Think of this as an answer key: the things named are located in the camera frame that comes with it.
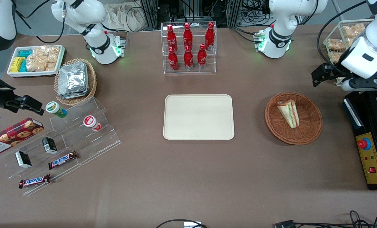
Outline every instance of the emergency stop button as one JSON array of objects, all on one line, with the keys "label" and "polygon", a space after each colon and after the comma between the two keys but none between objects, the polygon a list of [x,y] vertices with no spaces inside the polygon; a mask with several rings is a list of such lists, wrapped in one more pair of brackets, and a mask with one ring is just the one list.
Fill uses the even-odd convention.
[{"label": "emergency stop button", "polygon": [[357,142],[357,146],[363,150],[369,150],[371,148],[371,141],[368,138],[363,138]]}]

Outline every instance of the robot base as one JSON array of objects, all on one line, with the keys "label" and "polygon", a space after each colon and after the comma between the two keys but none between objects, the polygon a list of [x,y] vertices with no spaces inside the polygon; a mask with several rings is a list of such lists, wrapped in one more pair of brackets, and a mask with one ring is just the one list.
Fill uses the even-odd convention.
[{"label": "robot base", "polygon": [[269,32],[271,27],[266,28],[265,30],[260,30],[259,33],[253,35],[253,40],[255,41],[254,47],[257,52],[262,52],[269,58],[280,58],[284,55],[286,51],[290,48],[291,40],[287,44],[282,43],[282,47],[277,47],[269,37]]},{"label": "robot base", "polygon": [[119,36],[114,36],[110,33],[107,34],[107,36],[110,38],[110,45],[102,54],[94,53],[90,48],[93,57],[101,64],[110,64],[114,62],[117,58],[122,57],[125,51],[125,44],[121,42]]}]

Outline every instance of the small black box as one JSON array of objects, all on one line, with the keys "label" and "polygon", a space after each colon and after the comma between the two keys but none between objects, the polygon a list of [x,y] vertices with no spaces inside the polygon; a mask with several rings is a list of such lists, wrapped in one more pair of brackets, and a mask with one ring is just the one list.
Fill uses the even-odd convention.
[{"label": "small black box", "polygon": [[58,149],[56,148],[55,141],[51,138],[44,137],[42,139],[43,147],[45,148],[46,153],[56,154]]},{"label": "small black box", "polygon": [[31,160],[29,160],[28,154],[22,151],[18,151],[18,152],[15,152],[15,157],[20,167],[30,168],[32,166]]}]

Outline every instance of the red and white cup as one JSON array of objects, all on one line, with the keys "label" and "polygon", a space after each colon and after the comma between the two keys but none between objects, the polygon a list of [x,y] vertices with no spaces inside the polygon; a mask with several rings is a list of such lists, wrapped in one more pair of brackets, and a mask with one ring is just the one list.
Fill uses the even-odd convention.
[{"label": "red and white cup", "polygon": [[102,127],[101,123],[94,116],[86,116],[83,123],[84,126],[91,128],[93,131],[99,131]]}]

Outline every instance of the wicker basket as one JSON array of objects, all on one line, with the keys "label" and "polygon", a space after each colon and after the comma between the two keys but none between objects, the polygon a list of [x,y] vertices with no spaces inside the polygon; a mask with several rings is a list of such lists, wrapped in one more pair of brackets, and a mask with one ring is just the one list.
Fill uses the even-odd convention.
[{"label": "wicker basket", "polygon": [[[97,78],[96,78],[96,72],[94,71],[93,66],[91,66],[91,63],[89,63],[85,59],[77,58],[77,59],[72,59],[68,62],[65,62],[63,65],[70,65],[70,64],[73,64],[77,61],[84,62],[87,65],[88,86],[89,86],[90,92],[87,94],[87,96],[75,97],[75,98],[70,98],[70,99],[62,99],[59,96],[56,96],[58,101],[62,104],[65,104],[65,105],[71,105],[71,106],[77,105],[78,103],[81,103],[84,100],[86,100],[90,97],[93,97],[94,94],[96,93]],[[59,84],[58,81],[59,81],[59,72],[56,72],[55,85],[54,85],[56,93],[58,93],[58,84]]]},{"label": "wicker basket", "polygon": [[[291,128],[277,108],[279,102],[294,100],[297,106],[299,126]],[[306,96],[295,92],[275,95],[267,103],[266,123],[270,131],[282,141],[292,145],[305,145],[314,141],[322,131],[322,115],[316,105]]]}]

